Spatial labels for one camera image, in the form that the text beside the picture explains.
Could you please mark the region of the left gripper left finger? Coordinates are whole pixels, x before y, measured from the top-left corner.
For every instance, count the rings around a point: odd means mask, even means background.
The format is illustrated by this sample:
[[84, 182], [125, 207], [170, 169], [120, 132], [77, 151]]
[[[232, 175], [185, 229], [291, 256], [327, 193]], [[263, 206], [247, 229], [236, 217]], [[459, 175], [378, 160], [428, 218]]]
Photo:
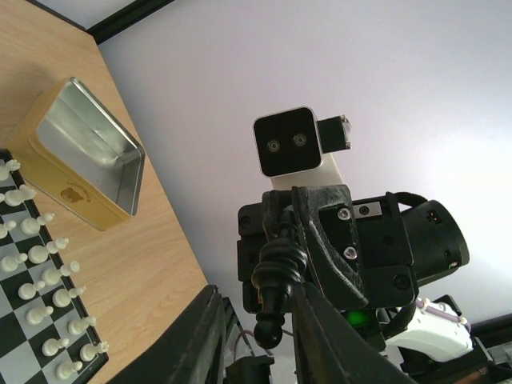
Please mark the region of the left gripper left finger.
[[154, 344], [110, 383], [221, 383], [226, 320], [222, 296], [205, 286]]

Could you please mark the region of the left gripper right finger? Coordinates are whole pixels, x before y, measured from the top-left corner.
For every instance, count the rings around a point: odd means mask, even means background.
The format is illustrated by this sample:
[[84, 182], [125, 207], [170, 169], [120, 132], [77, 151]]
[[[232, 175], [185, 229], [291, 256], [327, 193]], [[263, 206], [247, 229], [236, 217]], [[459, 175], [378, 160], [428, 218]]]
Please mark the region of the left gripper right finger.
[[413, 382], [361, 338], [314, 285], [297, 285], [291, 305], [297, 382]]

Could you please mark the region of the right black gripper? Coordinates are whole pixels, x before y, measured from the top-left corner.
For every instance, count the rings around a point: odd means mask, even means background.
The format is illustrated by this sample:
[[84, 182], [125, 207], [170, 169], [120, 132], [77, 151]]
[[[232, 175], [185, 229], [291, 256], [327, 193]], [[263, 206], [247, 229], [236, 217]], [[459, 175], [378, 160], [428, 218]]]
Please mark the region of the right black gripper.
[[339, 310], [408, 306], [421, 286], [470, 260], [458, 224], [410, 192], [351, 200], [347, 186], [271, 190], [238, 212], [244, 309], [287, 313], [311, 282]]

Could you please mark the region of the black chess piece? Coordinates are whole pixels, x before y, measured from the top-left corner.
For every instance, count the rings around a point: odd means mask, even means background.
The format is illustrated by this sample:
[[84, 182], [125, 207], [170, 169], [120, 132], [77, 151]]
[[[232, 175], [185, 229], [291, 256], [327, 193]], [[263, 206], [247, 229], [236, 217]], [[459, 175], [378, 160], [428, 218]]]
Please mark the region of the black chess piece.
[[261, 309], [256, 314], [254, 337], [264, 349], [275, 348], [282, 340], [284, 306], [302, 282], [308, 256], [298, 241], [294, 213], [284, 210], [278, 220], [276, 237], [261, 248], [260, 261], [251, 277], [258, 290]]

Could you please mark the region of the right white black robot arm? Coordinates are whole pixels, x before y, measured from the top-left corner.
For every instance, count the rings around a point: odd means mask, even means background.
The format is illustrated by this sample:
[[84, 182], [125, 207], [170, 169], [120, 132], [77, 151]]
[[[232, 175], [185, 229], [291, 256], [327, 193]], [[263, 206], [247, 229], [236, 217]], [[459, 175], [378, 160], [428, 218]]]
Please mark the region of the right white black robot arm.
[[275, 348], [290, 314], [300, 383], [455, 383], [494, 367], [452, 297], [419, 294], [470, 260], [441, 203], [354, 200], [344, 185], [272, 190], [239, 210], [238, 233], [255, 341]]

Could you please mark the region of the black silver chess board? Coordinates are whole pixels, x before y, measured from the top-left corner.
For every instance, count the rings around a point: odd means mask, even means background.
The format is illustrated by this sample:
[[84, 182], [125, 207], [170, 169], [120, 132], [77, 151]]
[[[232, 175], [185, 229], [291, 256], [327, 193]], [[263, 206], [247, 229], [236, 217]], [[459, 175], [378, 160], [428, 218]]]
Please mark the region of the black silver chess board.
[[[52, 237], [47, 228], [42, 227], [36, 235], [26, 235], [19, 227], [1, 240], [1, 258], [25, 253], [31, 247], [44, 246]], [[41, 264], [33, 264], [29, 259], [13, 272], [1, 272], [1, 381], [3, 383], [58, 383], [55, 369], [62, 362], [80, 361], [80, 349], [87, 343], [97, 345], [100, 338], [94, 326], [80, 335], [68, 331], [68, 323], [75, 318], [88, 317], [80, 298], [74, 298], [64, 308], [54, 308], [54, 312], [36, 326], [26, 321], [28, 310], [52, 306], [52, 296], [59, 289], [74, 288], [71, 277], [62, 277], [55, 286], [46, 286], [34, 298], [25, 301], [18, 296], [18, 288], [24, 283], [42, 280], [46, 269], [63, 266], [59, 254], [51, 254]], [[42, 344], [49, 338], [68, 338], [68, 347], [55, 356], [46, 357]]]

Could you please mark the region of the gold silver empty tin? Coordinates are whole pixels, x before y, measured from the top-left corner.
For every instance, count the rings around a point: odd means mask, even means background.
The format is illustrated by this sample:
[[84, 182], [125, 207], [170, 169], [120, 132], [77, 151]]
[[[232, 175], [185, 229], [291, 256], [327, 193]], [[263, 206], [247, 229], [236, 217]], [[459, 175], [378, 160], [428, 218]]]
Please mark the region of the gold silver empty tin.
[[4, 145], [25, 180], [93, 228], [137, 214], [146, 153], [79, 79], [41, 92]]

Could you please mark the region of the black corner frame post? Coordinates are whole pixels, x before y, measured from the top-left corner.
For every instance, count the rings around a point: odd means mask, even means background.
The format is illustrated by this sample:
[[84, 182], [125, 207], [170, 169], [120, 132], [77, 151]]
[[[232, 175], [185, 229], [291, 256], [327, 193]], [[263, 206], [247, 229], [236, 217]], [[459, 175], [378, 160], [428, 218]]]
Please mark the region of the black corner frame post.
[[168, 6], [174, 0], [136, 0], [94, 24], [86, 32], [97, 45], [117, 36], [138, 22]]

